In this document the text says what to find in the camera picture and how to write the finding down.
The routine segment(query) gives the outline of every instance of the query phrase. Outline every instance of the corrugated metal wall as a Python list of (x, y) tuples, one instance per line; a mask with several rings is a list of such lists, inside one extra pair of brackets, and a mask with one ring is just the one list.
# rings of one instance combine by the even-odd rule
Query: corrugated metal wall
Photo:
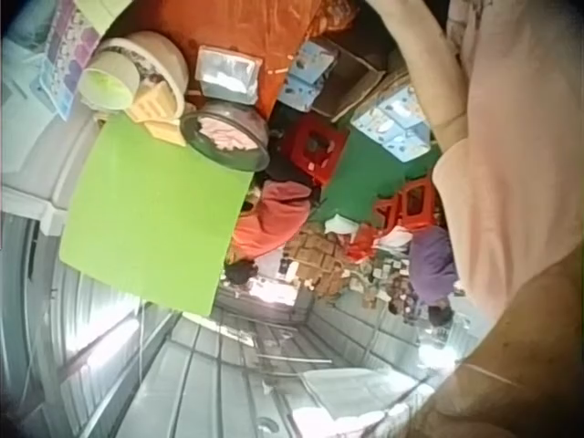
[[(361, 301), (361, 294), (347, 291), (333, 306), (317, 302), (308, 315), (308, 327), (353, 366), (391, 368), (416, 381), (424, 379), (428, 371), (419, 366), (418, 329), (404, 324), (382, 302), (375, 309), (366, 309)], [(462, 358), (478, 343), (479, 339), (455, 321), (447, 346)], [(431, 384), (440, 381), (435, 378)]]
[(3, 216), (3, 395), (35, 437), (108, 437), (178, 315), (58, 261), (38, 222)]
[(308, 328), (250, 320), (219, 307), (183, 316), (121, 424), (118, 438), (297, 436), (290, 415), (318, 407), (297, 376), (329, 359)]
[[(37, 222), (3, 228), (3, 390), (34, 436), (298, 436), (291, 414), (322, 407), (299, 373), (392, 370), (406, 389), (428, 375), (417, 329), (360, 294), (302, 290), (289, 307), (221, 288), (210, 318), (180, 317), (62, 265)], [(460, 324), (448, 339), (461, 356), (477, 343)]]

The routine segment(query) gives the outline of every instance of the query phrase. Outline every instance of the green mat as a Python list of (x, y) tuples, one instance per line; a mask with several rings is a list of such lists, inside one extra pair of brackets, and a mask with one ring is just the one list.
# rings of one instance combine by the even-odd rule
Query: green mat
[(321, 196), (322, 205), (311, 220), (322, 222), (340, 214), (356, 222), (370, 221), (378, 197), (389, 198), (406, 181), (427, 174), (439, 156), (436, 146), (416, 160), (400, 162), (375, 141), (351, 129), (337, 170)]
[(145, 300), (208, 315), (251, 177), (116, 116), (79, 178), (61, 260)]

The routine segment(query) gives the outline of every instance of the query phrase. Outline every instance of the orange plastic stool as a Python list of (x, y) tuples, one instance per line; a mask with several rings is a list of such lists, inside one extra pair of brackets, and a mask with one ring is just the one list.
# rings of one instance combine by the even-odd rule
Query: orange plastic stool
[(434, 225), (436, 189), (430, 175), (408, 182), (401, 190), (401, 224), (409, 231)]
[(379, 199), (373, 205), (373, 215), (381, 219), (380, 237), (388, 234), (398, 224), (401, 199), (398, 193), (390, 199)]
[(335, 130), (322, 118), (309, 113), (287, 134), (281, 151), (316, 183), (327, 185), (348, 137), (348, 131)]

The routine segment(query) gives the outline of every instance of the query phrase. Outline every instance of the woman in red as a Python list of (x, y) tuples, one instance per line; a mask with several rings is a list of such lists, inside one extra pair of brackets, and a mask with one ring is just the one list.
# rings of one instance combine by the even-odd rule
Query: woman in red
[(225, 260), (225, 276), (232, 285), (245, 285), (257, 274), (256, 258), (282, 246), (308, 219), (313, 193), (310, 180), (287, 167), (289, 164), (273, 159), (267, 170), (270, 179), (264, 182), (259, 199), (253, 206), (244, 203)]

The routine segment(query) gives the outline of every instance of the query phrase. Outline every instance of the purple shirt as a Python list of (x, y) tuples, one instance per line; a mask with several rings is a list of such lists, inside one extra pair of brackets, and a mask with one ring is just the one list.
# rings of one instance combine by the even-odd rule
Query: purple shirt
[(415, 232), (410, 244), (410, 281), (426, 304), (435, 304), (454, 292), (458, 280), (448, 232), (431, 226)]

